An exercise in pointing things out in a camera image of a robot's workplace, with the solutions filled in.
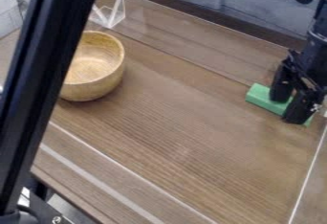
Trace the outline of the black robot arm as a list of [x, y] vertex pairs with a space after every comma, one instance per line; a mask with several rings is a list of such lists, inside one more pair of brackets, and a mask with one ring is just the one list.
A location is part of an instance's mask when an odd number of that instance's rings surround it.
[[[308, 4], [312, 0], [295, 0]], [[319, 0], [307, 44], [300, 52], [288, 51], [276, 70], [270, 100], [291, 103], [283, 111], [287, 123], [302, 124], [319, 110], [327, 97], [327, 0]]]

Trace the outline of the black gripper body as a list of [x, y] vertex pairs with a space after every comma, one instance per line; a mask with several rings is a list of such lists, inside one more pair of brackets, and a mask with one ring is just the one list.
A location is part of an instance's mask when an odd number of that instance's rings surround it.
[[290, 50], [282, 64], [292, 73], [294, 90], [314, 90], [327, 95], [327, 51]]

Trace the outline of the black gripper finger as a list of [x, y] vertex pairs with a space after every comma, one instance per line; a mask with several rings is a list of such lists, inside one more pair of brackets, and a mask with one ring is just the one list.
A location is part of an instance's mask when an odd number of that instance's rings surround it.
[[286, 103], [291, 97], [292, 90], [292, 73], [290, 69], [280, 64], [271, 84], [270, 100]]
[[314, 90], [299, 90], [283, 112], [286, 123], [303, 124], [319, 110], [325, 93]]

